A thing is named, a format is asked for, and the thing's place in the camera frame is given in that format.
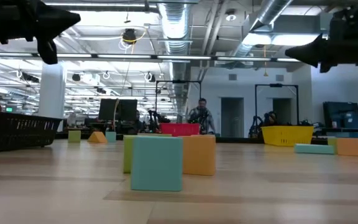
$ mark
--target plaid shirt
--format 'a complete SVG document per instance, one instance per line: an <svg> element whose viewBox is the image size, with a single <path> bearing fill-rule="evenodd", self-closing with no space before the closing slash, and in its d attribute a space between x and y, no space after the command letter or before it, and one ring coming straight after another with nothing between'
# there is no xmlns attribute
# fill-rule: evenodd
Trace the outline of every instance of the plaid shirt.
<svg viewBox="0 0 358 224"><path fill-rule="evenodd" d="M197 120L197 123L199 123L199 124L201 124L201 122L203 122L204 127L206 127L206 132L208 132L209 128L214 123L214 119L212 118L212 113L209 111L209 109L205 108L205 110L207 112L206 119L203 120L200 117L201 111L198 107L196 107L189 112L189 120L190 121Z"/></svg>

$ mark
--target plastic basket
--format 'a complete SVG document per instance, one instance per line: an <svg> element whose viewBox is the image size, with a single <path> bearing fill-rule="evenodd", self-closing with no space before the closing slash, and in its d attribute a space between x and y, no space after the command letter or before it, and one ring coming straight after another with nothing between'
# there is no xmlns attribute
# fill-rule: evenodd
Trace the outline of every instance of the plastic basket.
<svg viewBox="0 0 358 224"><path fill-rule="evenodd" d="M313 137L312 126L270 126L262 127L265 144L274 146L294 146L310 144Z"/></svg>
<svg viewBox="0 0 358 224"><path fill-rule="evenodd" d="M0 151L53 143L61 119L0 113Z"/></svg>
<svg viewBox="0 0 358 224"><path fill-rule="evenodd" d="M172 137L192 136L200 133L199 124L161 124L163 134L171 134Z"/></svg>

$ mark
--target red basket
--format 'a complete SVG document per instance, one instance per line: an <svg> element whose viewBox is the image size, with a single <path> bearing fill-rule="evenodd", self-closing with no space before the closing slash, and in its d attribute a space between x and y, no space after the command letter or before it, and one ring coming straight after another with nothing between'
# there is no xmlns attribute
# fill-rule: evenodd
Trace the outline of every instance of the red basket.
<svg viewBox="0 0 358 224"><path fill-rule="evenodd" d="M192 136L200 133L199 124L161 124L163 134L171 134L172 137Z"/></svg>

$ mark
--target yellow basket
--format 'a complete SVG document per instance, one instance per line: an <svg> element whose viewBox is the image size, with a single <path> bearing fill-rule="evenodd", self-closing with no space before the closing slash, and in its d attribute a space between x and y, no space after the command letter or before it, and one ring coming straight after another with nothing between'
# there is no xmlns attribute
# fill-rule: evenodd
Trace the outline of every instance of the yellow basket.
<svg viewBox="0 0 358 224"><path fill-rule="evenodd" d="M274 146L294 146L310 144L313 137L312 126L270 126L262 127L265 144Z"/></svg>

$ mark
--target black basket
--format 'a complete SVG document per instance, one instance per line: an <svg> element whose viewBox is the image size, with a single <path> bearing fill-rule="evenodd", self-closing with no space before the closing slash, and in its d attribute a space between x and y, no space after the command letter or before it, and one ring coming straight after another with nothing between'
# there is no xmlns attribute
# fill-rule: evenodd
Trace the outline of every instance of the black basket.
<svg viewBox="0 0 358 224"><path fill-rule="evenodd" d="M0 151L53 143L61 119L0 113Z"/></svg>

